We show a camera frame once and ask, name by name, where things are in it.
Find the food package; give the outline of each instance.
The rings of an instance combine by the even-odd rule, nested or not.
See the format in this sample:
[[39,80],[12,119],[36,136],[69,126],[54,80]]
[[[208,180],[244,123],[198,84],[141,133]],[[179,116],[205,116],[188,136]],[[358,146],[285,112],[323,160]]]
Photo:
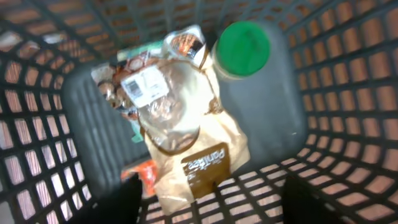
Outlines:
[[207,76],[187,61],[158,60],[121,85],[146,133],[171,154],[195,140],[201,116],[221,109]]
[[138,107],[166,215],[211,193],[250,159],[247,137],[222,109],[211,71],[187,60],[159,60],[122,81]]
[[164,55],[188,60],[199,69],[207,68],[212,63],[199,25],[169,33],[164,39],[162,50]]
[[122,182],[125,182],[135,174],[138,174],[138,177],[142,181],[142,198],[150,198],[154,196],[154,185],[157,176],[155,162],[150,159],[139,164],[138,166],[127,166],[123,169],[120,178]]

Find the basket mesh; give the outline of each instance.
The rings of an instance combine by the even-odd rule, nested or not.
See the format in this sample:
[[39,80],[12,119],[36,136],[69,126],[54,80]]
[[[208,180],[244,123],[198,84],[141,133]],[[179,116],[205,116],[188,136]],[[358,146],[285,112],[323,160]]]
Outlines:
[[306,143],[294,158],[226,180],[170,217],[146,201],[139,221],[281,223],[287,174],[348,223],[397,220],[398,1],[3,0],[0,12],[0,37],[12,40],[0,40],[4,223],[63,222],[93,203],[60,97],[75,67],[190,24],[207,32],[241,20],[284,31]]

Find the brown paper bag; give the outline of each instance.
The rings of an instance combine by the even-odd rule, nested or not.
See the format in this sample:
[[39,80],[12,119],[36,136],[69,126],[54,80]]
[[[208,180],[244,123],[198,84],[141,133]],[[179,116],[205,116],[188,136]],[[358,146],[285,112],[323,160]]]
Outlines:
[[201,117],[196,141],[179,154],[159,149],[145,134],[158,167],[155,191],[165,215],[210,194],[250,159],[247,137],[226,111]]

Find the bag label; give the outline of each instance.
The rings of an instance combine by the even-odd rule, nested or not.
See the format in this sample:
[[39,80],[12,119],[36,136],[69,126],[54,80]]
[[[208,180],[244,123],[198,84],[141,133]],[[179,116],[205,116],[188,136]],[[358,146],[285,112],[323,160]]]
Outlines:
[[121,85],[131,101],[142,108],[169,93],[162,72],[155,65],[122,80]]
[[230,175],[229,150],[224,142],[181,160],[192,195],[201,198],[214,191]]

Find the plastic bag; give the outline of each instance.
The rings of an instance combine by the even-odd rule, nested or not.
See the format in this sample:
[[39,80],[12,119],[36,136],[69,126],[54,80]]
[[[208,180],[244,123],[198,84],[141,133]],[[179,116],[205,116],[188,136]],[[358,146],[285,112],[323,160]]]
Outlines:
[[170,58],[188,60],[199,69],[208,55],[205,37],[199,25],[169,33],[163,44],[163,54]]

